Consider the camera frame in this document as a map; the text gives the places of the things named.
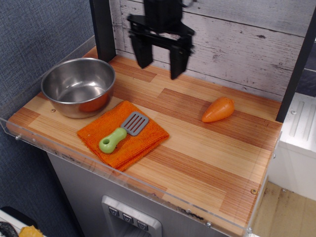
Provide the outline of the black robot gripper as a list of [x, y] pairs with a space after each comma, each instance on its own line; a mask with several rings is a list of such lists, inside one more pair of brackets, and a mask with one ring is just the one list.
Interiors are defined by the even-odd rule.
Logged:
[[153, 62], [154, 45], [170, 49], [171, 79], [186, 70], [195, 32], [182, 23], [182, 17], [181, 0], [145, 0], [144, 15], [127, 17], [134, 54], [142, 69]]

